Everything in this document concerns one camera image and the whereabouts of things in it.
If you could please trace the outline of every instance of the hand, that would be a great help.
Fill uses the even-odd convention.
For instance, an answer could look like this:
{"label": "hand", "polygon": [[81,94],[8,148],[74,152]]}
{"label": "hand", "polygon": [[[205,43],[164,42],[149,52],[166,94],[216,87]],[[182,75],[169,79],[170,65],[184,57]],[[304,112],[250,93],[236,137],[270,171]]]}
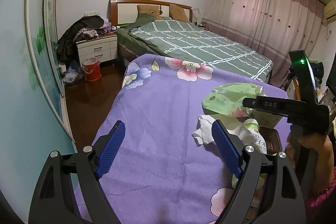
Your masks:
{"label": "hand", "polygon": [[[291,165],[295,169],[295,149],[291,145],[291,135],[288,136],[289,145],[285,149]],[[327,135],[313,133],[298,138],[298,142],[305,148],[314,149],[318,153],[318,162],[316,165],[315,179],[311,186],[312,193],[320,193],[327,189],[334,179],[334,153],[332,142]]]}

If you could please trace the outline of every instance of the pile of clothes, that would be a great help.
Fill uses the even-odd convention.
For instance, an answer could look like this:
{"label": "pile of clothes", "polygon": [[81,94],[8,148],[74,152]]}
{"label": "pile of clothes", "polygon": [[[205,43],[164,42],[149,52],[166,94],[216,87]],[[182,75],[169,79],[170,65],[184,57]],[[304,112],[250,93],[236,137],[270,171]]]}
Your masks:
{"label": "pile of clothes", "polygon": [[82,17],[72,24],[57,42],[57,59],[67,69],[63,82],[75,83],[84,75],[79,64],[76,42],[91,40],[117,29],[119,27],[112,26],[107,18],[98,15]]}
{"label": "pile of clothes", "polygon": [[66,30],[57,41],[57,58],[68,68],[73,60],[78,60],[76,42],[90,40],[116,31],[107,18],[98,15],[82,17]]}

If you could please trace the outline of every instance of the blue gripper pad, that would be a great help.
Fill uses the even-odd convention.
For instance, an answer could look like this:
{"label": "blue gripper pad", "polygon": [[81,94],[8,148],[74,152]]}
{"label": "blue gripper pad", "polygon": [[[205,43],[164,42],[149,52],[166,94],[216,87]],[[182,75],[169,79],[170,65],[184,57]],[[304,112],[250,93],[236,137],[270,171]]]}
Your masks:
{"label": "blue gripper pad", "polygon": [[239,164],[240,156],[227,136],[229,133],[221,127],[218,121],[214,121],[212,124],[211,133],[229,172],[239,179],[243,173]]}
{"label": "blue gripper pad", "polygon": [[95,172],[98,179],[109,172],[121,143],[125,138],[125,130],[125,124],[120,122],[100,152],[98,156],[97,170]]}

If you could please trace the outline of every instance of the wall socket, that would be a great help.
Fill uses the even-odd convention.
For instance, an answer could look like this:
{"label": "wall socket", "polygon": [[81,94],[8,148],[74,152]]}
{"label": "wall socket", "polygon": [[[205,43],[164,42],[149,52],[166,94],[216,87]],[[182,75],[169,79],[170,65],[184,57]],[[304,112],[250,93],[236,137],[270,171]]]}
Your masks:
{"label": "wall socket", "polygon": [[95,16],[95,15],[99,15],[99,12],[88,12],[88,13],[84,13],[85,17],[89,17],[89,16]]}

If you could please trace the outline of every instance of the curtain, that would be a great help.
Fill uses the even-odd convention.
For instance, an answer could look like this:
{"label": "curtain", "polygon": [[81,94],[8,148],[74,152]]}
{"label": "curtain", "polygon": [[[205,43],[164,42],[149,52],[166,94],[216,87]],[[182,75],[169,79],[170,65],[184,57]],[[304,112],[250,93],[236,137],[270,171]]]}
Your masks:
{"label": "curtain", "polygon": [[280,86],[291,64],[288,52],[311,54],[323,9],[319,0],[209,0],[202,23],[271,59],[271,83]]}

